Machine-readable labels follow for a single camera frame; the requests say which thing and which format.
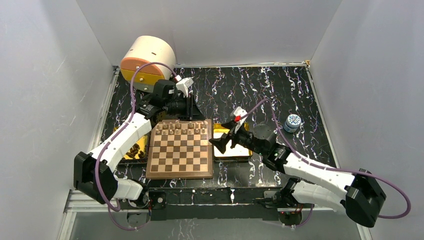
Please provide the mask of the light chess piece twelfth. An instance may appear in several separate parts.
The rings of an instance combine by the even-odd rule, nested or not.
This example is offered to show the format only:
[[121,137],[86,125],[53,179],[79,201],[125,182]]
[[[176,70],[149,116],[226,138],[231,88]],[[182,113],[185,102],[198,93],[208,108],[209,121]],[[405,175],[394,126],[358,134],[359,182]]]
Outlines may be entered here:
[[175,121],[175,128],[176,128],[176,129],[181,129],[181,123],[180,123],[180,121],[179,121],[179,120],[176,120],[176,121]]

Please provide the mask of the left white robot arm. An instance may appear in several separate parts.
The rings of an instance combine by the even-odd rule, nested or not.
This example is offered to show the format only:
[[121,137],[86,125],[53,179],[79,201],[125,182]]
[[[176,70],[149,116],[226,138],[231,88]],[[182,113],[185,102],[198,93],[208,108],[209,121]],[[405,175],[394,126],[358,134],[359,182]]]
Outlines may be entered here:
[[191,77],[178,82],[158,80],[153,92],[132,105],[134,109],[128,118],[103,143],[75,156],[73,186],[100,204],[127,199],[137,208],[147,206],[148,187],[137,180],[118,178],[114,171],[133,145],[165,117],[175,116],[183,121],[204,119],[189,90],[193,83]]

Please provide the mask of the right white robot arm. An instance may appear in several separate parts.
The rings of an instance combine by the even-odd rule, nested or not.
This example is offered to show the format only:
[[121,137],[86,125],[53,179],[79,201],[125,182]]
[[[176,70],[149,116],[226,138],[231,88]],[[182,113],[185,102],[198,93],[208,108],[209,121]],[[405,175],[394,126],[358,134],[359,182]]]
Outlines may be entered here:
[[278,207],[312,204],[331,208],[361,226],[375,226],[387,196],[369,171],[337,172],[334,167],[306,158],[278,143],[277,135],[266,124],[257,125],[253,132],[233,120],[222,126],[228,132],[209,139],[219,152],[240,145],[261,155],[266,167],[290,176],[280,192],[267,200]]

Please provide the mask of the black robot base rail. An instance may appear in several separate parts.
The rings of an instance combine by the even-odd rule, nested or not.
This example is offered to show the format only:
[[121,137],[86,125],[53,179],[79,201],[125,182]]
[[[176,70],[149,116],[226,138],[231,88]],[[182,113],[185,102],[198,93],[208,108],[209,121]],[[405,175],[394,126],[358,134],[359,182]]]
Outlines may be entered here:
[[279,187],[151,188],[141,203],[127,201],[123,208],[140,209],[153,221],[182,219],[256,219],[298,225],[311,204],[296,203]]

